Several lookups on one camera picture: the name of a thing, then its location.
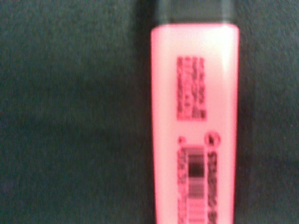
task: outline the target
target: pink highlighter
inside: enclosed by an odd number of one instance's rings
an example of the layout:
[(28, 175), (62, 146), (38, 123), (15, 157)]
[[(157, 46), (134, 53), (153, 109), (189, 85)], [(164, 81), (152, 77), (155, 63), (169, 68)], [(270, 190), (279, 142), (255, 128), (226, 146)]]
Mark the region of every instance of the pink highlighter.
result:
[(231, 0), (161, 0), (151, 31), (157, 224), (232, 224), (239, 29)]

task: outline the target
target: pink plastic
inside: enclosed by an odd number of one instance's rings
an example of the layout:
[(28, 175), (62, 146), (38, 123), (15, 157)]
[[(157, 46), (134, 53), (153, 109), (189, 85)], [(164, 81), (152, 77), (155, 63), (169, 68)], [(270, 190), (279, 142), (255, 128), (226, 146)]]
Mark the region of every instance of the pink plastic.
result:
[[(159, 26), (151, 32), (157, 224), (233, 223), (238, 44), (239, 30), (232, 24), (171, 24)], [(187, 97), (190, 96), (186, 92), (191, 86), (187, 83), (188, 57), (194, 58), (196, 64), (191, 70), (197, 75), (204, 74), (202, 84), (197, 84), (199, 81), (195, 79), (193, 86), (196, 91), (203, 86), (204, 91), (204, 101), (199, 105), (204, 113), (199, 119), (190, 117), (188, 111)], [(186, 71), (179, 79), (181, 59)], [(182, 102), (186, 105), (183, 115), (178, 112), (181, 97), (178, 80), (183, 80)], [(178, 180), (183, 175), (179, 170), (178, 156), (184, 147), (187, 150), (203, 148), (204, 197), (195, 200), (198, 208), (190, 205), (193, 202), (191, 197), (187, 208), (186, 203), (180, 202), (185, 188)], [(210, 207), (209, 200), (216, 204)]]

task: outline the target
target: dark green surface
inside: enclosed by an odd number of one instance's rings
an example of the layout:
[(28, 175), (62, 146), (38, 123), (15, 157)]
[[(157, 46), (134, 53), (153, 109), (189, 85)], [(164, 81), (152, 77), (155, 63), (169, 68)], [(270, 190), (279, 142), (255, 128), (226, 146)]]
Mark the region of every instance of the dark green surface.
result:
[[(299, 3), (236, 6), (235, 223), (299, 223)], [(0, 0), (0, 224), (154, 222), (152, 13)]]

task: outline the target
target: dark gray cap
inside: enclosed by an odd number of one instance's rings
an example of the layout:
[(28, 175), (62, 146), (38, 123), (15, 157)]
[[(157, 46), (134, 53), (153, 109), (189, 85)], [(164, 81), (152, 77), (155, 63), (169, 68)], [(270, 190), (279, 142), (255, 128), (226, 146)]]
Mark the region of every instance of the dark gray cap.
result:
[(235, 23), (233, 0), (158, 0), (156, 25), (183, 22)]

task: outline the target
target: small logo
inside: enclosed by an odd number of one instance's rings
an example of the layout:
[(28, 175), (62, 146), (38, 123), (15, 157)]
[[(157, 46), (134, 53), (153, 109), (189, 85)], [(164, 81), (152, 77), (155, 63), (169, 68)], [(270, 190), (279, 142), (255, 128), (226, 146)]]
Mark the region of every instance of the small logo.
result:
[(205, 143), (209, 147), (218, 147), (220, 145), (221, 138), (217, 132), (208, 132), (205, 135)]

